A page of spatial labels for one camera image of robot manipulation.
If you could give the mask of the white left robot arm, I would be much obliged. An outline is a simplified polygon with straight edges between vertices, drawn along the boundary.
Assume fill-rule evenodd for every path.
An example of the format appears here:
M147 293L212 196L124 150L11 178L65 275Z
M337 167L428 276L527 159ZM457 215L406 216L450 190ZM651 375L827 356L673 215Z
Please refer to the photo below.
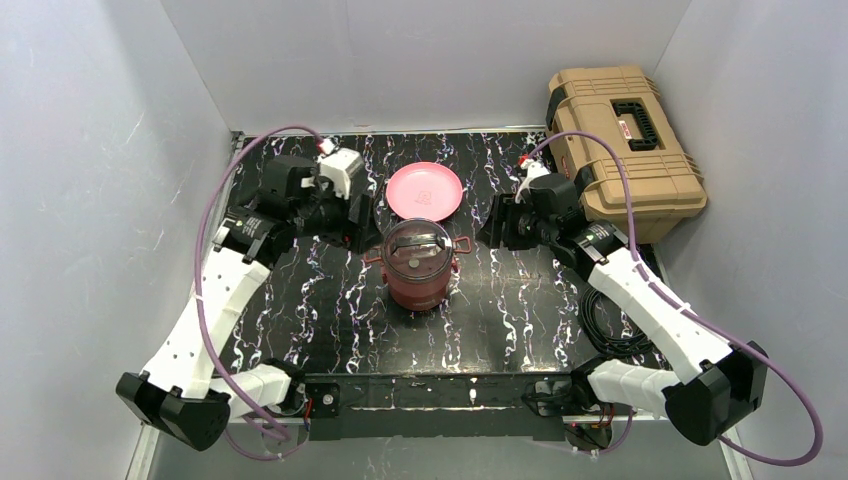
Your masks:
M118 397L143 423L197 451L214 445L230 420L292 399L303 381L292 363L266 360L226 378L218 355L280 258L313 237L358 255L382 240L365 162L351 149L265 165L256 191L227 209L194 298L141 371L121 376Z

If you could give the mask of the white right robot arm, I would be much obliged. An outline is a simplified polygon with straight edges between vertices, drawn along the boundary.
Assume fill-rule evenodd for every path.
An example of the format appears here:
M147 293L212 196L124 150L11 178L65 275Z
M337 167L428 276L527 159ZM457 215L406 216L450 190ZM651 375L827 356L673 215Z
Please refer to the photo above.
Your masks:
M572 371L569 387L555 391L563 403L629 405L669 419L701 446L760 406L763 350L753 342L735 346L687 318L681 300L630 251L619 228L580 213L576 188L565 177L544 174L520 194L495 195L475 238L490 249L548 247L613 301L670 366L651 369L600 355Z

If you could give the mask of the red steel lunch bowl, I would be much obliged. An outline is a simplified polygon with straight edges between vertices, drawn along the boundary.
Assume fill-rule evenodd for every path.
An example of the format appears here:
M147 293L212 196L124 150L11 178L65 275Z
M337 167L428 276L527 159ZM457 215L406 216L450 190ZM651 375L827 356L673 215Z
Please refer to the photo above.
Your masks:
M472 250L469 237L453 238L440 224L415 218L392 227L363 261L380 266L382 281L398 305L427 311L448 296L451 278L459 272L458 257Z
M410 311L427 311L443 301L447 295L447 287L402 285L396 288L390 285L389 292L393 300L401 307Z

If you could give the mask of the clear round lid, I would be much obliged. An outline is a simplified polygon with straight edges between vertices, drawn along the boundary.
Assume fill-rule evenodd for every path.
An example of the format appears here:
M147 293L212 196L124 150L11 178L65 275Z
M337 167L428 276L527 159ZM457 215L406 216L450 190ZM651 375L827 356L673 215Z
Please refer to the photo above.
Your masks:
M455 245L446 230L425 219L405 220L385 236L383 265L394 276L424 281L443 273L451 263Z

